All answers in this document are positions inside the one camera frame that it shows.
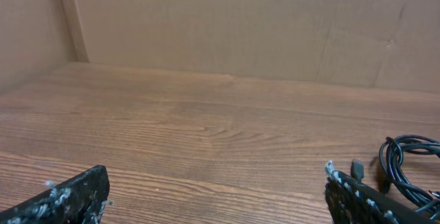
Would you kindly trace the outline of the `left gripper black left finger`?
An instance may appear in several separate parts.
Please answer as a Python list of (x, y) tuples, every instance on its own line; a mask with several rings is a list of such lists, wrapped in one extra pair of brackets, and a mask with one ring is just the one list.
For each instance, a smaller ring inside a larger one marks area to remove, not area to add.
[(105, 166), (94, 166), (48, 190), (1, 212), (1, 224), (100, 224), (108, 199)]

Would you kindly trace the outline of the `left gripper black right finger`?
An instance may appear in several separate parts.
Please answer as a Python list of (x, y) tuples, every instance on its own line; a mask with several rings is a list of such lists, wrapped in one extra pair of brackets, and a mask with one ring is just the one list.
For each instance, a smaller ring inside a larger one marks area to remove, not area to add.
[(334, 223), (346, 224), (430, 224), (434, 220), (425, 215), (434, 205), (412, 210), (388, 198), (385, 194), (362, 183), (364, 165), (353, 160), (351, 172), (337, 170), (332, 161), (324, 167), (327, 174), (325, 200)]

